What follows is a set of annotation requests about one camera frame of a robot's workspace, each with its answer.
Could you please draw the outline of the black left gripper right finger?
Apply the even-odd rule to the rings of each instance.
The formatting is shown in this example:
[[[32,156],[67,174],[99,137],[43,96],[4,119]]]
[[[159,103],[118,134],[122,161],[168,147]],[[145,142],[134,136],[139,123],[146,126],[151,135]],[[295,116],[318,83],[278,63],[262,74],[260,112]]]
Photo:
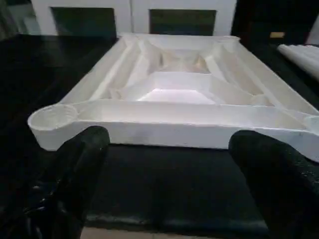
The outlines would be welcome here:
[[[250,130],[229,140],[273,239],[319,237],[319,166],[287,143]]]

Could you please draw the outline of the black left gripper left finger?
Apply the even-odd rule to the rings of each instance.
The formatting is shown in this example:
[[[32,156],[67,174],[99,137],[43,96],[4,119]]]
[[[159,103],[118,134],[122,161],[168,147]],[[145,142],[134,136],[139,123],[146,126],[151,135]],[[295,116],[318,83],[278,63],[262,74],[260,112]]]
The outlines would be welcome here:
[[[78,239],[108,154],[109,133],[91,126],[63,143],[0,215],[2,239]]]

